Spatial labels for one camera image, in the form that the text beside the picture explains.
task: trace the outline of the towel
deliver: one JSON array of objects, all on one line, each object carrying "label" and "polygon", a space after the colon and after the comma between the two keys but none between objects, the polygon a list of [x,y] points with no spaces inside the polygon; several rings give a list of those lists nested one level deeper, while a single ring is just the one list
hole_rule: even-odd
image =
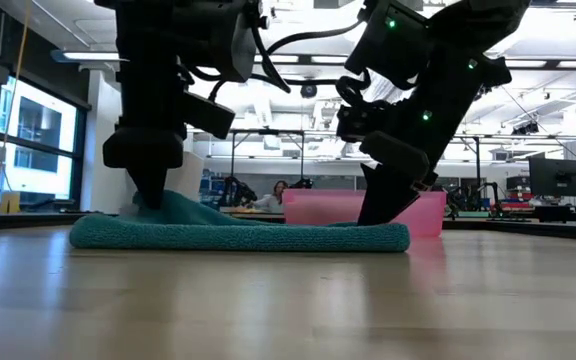
[{"label": "towel", "polygon": [[70,243],[81,249],[159,249],[297,252],[404,252],[405,225],[291,226],[235,219],[181,194],[165,191],[161,209],[135,195],[132,215],[78,220]]}]

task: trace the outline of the ceiling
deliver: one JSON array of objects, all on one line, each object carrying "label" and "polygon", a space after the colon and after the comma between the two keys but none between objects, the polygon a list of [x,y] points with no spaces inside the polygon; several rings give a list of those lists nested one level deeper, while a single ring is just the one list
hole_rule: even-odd
[{"label": "ceiling", "polygon": [[[351,1],[340,9],[313,9],[314,0],[286,1],[274,0],[277,18],[270,30],[263,32],[268,45],[286,35],[302,31],[340,28],[354,22],[362,1]],[[32,21],[30,27],[37,33],[64,50],[73,51],[114,51],[115,22],[114,12],[100,8],[89,0],[32,0]],[[12,16],[23,20],[24,0],[0,0],[0,7]],[[431,15],[437,7],[424,11]],[[495,46],[490,55],[509,57],[576,57],[576,9],[533,9],[531,8],[520,29],[508,39]],[[349,54],[361,36],[362,29],[352,33],[324,40],[314,40],[287,46],[284,53],[296,54]],[[338,78],[347,72],[341,66],[280,66],[283,75],[308,78]],[[232,107],[238,115],[258,112],[265,108],[272,113],[312,114],[318,101],[336,97],[333,87],[321,87],[315,99],[304,100],[297,91],[284,94],[265,84],[250,81],[249,85],[228,84],[220,92],[218,102]],[[207,95],[211,85],[199,82],[191,90]],[[510,93],[527,111],[540,112],[543,118],[561,118],[562,104],[573,104],[569,98],[576,96],[576,72],[557,71],[515,71],[513,82],[506,85]],[[383,86],[375,96],[386,96],[388,89]],[[517,119],[524,113],[503,89],[475,102],[464,119],[465,124],[492,124],[500,127]]]}]

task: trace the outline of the wooden floor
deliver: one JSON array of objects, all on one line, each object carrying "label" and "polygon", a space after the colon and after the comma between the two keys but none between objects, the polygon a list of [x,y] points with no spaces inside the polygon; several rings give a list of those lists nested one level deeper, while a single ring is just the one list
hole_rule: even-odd
[{"label": "wooden floor", "polygon": [[576,241],[163,253],[0,232],[0,359],[576,360]]}]

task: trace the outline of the woman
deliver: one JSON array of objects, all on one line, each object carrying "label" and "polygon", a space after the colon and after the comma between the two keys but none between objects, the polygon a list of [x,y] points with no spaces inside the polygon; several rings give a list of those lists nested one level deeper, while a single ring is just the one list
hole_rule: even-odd
[{"label": "woman", "polygon": [[288,183],[281,180],[277,181],[273,188],[272,195],[266,195],[263,199],[255,201],[254,205],[259,210],[264,210],[271,214],[283,214],[284,205],[282,195],[284,190],[288,188]]}]

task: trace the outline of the plastic bin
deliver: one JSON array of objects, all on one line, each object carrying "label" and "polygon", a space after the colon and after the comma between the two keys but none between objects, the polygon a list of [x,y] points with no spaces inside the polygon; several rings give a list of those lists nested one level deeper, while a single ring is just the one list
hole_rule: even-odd
[{"label": "plastic bin", "polygon": [[[283,194],[287,224],[328,225],[355,222],[365,191],[287,189]],[[393,223],[405,224],[413,237],[438,237],[444,220],[446,193],[422,192]]]}]

